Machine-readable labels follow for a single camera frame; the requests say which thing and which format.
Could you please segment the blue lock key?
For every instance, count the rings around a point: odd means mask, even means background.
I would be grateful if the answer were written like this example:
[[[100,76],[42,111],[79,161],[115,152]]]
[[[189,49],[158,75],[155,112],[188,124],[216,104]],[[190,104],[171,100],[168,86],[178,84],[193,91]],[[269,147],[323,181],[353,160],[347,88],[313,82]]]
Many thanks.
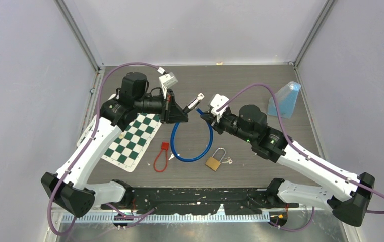
[[[202,93],[199,93],[197,96],[197,100],[201,101],[203,100],[203,98],[204,98],[204,95]]]

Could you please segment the brass padlock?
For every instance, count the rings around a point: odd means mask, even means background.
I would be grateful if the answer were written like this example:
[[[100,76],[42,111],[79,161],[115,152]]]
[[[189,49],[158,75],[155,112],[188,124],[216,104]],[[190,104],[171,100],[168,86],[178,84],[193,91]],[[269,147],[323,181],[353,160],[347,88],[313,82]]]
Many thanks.
[[[226,149],[223,147],[219,147],[207,159],[207,161],[205,162],[205,166],[211,169],[212,171],[216,171],[222,164],[222,161],[225,159],[225,156],[226,156]]]

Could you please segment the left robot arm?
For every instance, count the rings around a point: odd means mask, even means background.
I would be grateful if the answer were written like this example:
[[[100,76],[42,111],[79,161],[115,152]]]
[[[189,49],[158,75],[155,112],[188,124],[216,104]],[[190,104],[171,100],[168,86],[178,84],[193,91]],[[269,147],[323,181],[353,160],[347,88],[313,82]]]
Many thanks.
[[[163,123],[188,121],[190,108],[181,108],[175,102],[171,86],[178,82],[174,73],[159,77],[158,95],[147,92],[146,75],[127,73],[113,98],[101,105],[94,127],[68,161],[55,173],[46,172],[41,183],[53,201],[77,218],[93,207],[115,203],[122,209],[133,202],[131,187],[125,182],[112,180],[104,184],[87,183],[91,172],[110,144],[118,138],[138,114],[157,114]]]

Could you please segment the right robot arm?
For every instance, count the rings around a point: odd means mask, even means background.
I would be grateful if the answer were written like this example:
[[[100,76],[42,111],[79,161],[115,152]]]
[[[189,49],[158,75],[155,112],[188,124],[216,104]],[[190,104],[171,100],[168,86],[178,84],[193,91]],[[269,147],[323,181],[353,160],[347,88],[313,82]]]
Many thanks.
[[[363,224],[375,178],[363,172],[340,169],[306,150],[291,137],[267,124],[267,115],[255,105],[243,106],[238,115],[225,108],[220,118],[207,111],[201,114],[218,134],[227,132],[251,144],[252,151],[265,160],[291,168],[318,185],[294,184],[282,178],[270,182],[266,193],[269,205],[298,203],[331,212],[340,221],[360,227]]]

